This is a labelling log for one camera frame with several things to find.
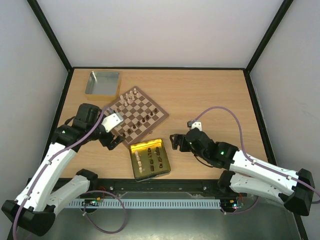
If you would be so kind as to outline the gold tin lid tray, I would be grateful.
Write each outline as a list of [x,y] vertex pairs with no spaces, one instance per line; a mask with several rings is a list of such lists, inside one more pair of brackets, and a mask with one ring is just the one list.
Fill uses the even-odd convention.
[[129,147],[134,179],[146,181],[171,172],[171,165],[161,138],[149,140]]

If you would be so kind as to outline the wooden chess board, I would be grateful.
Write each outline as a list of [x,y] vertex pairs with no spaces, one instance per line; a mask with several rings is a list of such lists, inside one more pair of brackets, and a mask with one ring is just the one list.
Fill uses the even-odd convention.
[[112,133],[125,138],[122,143],[126,148],[140,143],[169,117],[169,114],[138,86],[122,93],[108,107],[124,119]]

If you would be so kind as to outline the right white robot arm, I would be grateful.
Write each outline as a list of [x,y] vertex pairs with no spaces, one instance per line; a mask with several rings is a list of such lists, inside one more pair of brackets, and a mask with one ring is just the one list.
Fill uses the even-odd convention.
[[211,167],[224,170],[218,181],[222,195],[233,192],[256,195],[297,215],[310,214],[315,187],[310,171],[289,170],[259,160],[232,144],[213,141],[198,128],[187,134],[172,134],[169,139],[174,150],[191,152]]

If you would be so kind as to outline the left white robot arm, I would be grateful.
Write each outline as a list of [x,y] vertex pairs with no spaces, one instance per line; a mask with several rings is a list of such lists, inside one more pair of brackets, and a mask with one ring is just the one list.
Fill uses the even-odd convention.
[[54,187],[81,146],[99,141],[111,151],[123,142],[124,137],[114,136],[112,130],[124,121],[120,113],[108,106],[99,108],[83,103],[75,116],[54,131],[45,158],[31,180],[14,200],[6,200],[1,207],[12,222],[14,240],[18,238],[18,228],[40,237],[45,235],[61,210],[81,195],[107,194],[107,191],[97,189],[98,175],[87,169],[78,171],[58,190]]

